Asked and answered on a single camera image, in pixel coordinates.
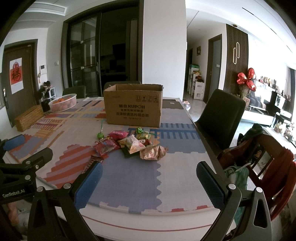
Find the green wrapped candy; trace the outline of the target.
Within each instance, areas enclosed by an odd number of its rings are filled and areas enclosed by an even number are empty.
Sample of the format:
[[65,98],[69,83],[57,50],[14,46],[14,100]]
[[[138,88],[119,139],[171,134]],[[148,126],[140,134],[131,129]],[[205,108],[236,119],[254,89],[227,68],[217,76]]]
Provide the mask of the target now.
[[144,130],[143,130],[143,128],[141,128],[141,127],[138,127],[138,128],[135,129],[135,133],[136,133],[136,134],[141,134],[141,133],[143,133],[143,132],[144,132]]

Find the beige cheese ball bag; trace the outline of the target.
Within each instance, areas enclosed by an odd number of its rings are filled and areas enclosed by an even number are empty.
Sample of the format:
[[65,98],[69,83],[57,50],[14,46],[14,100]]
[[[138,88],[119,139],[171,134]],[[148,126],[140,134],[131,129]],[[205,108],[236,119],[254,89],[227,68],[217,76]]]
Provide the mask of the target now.
[[158,161],[166,155],[167,147],[163,146],[147,146],[140,151],[140,158],[143,160]]

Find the green lollipop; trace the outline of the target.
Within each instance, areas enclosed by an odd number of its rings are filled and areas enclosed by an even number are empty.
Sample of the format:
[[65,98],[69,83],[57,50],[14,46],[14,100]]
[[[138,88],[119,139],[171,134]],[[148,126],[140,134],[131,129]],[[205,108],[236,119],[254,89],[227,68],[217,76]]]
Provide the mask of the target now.
[[104,120],[101,120],[100,132],[97,134],[97,138],[99,140],[102,139],[102,138],[104,138],[104,134],[103,134],[103,123],[104,123]]

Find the white shelf unit hallway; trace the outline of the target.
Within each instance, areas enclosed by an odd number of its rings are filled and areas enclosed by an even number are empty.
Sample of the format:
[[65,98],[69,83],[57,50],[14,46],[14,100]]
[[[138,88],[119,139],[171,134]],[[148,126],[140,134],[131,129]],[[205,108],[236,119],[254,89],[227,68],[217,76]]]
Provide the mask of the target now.
[[193,99],[203,100],[205,83],[199,65],[189,65],[187,92]]

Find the patterned table mat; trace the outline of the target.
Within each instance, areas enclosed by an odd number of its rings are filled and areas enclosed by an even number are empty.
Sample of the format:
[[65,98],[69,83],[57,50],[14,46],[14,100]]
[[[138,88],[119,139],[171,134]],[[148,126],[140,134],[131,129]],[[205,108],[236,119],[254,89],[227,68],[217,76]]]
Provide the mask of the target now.
[[[134,126],[109,125],[100,98],[79,99],[64,112],[49,114],[24,132],[25,143],[11,150],[21,162],[45,147],[52,160],[37,176],[53,187],[73,182],[92,156],[97,134],[115,130],[134,134]],[[211,208],[212,203],[196,177],[200,161],[209,155],[188,112],[176,100],[163,106],[159,128],[145,128],[156,146],[168,149],[158,161],[139,155],[125,157],[111,151],[102,162],[103,174],[89,202],[101,208],[135,214],[163,214]]]

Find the black chair far left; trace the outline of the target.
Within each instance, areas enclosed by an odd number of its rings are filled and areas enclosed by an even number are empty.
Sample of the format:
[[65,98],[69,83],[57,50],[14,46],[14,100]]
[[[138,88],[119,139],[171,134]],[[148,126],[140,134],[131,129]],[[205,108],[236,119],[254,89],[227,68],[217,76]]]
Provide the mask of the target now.
[[69,87],[63,90],[63,95],[77,94],[76,98],[86,98],[86,87],[84,85]]

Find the yellow orange snack bag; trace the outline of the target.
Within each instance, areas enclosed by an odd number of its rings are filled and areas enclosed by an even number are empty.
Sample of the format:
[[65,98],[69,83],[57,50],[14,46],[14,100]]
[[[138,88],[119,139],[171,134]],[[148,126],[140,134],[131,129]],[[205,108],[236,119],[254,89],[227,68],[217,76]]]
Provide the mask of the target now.
[[122,140],[119,140],[118,143],[121,146],[126,146],[130,154],[139,152],[146,148],[146,146],[141,143],[134,135],[130,135]]

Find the red wooden chair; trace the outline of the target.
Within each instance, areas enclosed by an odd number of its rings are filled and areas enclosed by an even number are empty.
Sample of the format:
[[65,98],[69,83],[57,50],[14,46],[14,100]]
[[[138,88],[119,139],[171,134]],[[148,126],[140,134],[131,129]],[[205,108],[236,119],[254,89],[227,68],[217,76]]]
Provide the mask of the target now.
[[287,205],[295,187],[295,162],[291,150],[274,137],[260,134],[223,150],[218,161],[223,169],[233,164],[247,165],[249,177],[263,189],[270,219],[274,220]]

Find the red white snack packet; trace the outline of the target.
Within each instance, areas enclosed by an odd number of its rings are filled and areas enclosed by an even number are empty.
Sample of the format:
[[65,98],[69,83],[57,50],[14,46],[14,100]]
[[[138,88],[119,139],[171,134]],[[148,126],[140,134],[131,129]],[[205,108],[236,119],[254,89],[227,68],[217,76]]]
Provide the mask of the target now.
[[149,146],[152,145],[152,141],[146,138],[138,139],[143,145]]

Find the pink plastic fruit basket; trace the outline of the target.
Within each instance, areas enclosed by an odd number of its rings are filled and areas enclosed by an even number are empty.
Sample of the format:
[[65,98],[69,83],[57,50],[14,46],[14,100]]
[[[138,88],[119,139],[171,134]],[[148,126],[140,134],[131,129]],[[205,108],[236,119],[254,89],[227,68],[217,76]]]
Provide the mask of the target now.
[[77,94],[67,94],[62,97],[56,98],[49,102],[50,111],[52,113],[59,113],[74,107],[77,103]]

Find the dark green snack packet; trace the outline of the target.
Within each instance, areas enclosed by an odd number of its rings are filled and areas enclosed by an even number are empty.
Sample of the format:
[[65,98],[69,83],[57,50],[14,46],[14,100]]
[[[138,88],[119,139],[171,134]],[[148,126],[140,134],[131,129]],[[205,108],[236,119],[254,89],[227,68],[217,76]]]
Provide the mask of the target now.
[[139,156],[139,152],[135,152],[135,153],[130,154],[129,149],[127,147],[121,148],[121,150],[122,150],[123,155],[124,155],[125,158],[130,158],[130,157],[133,157],[133,156]]

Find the brown striped snack bar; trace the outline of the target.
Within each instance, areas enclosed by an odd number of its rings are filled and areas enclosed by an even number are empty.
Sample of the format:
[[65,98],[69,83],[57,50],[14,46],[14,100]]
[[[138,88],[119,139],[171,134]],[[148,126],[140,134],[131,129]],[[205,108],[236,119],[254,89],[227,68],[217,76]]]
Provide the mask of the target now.
[[86,163],[86,166],[84,167],[83,171],[82,171],[82,174],[84,174],[89,168],[90,166],[95,163],[95,162],[100,162],[102,163],[103,162],[103,158],[102,157],[98,157],[98,156],[94,156],[92,155],[90,157],[90,160]]

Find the pink snack packet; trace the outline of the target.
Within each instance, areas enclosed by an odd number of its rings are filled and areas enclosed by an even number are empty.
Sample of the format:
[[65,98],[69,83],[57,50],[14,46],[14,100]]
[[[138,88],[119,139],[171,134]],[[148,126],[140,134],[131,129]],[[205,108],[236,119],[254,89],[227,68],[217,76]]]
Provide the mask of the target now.
[[122,140],[128,136],[128,132],[123,130],[115,130],[110,132],[108,136],[114,140]]

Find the brown entrance door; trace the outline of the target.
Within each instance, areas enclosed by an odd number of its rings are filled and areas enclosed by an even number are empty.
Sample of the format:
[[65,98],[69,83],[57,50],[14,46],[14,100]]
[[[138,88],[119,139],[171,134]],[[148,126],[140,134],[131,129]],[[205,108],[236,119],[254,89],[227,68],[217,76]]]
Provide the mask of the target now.
[[37,92],[37,39],[5,45],[1,96],[11,126],[20,114],[39,104]]

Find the brown cardboard box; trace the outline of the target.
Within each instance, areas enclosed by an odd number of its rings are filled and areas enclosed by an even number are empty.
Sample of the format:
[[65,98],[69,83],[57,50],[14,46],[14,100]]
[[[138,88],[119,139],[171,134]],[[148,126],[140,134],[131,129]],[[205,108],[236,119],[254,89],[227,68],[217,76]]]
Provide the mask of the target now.
[[155,128],[161,124],[163,85],[117,84],[104,90],[103,97],[108,124]]

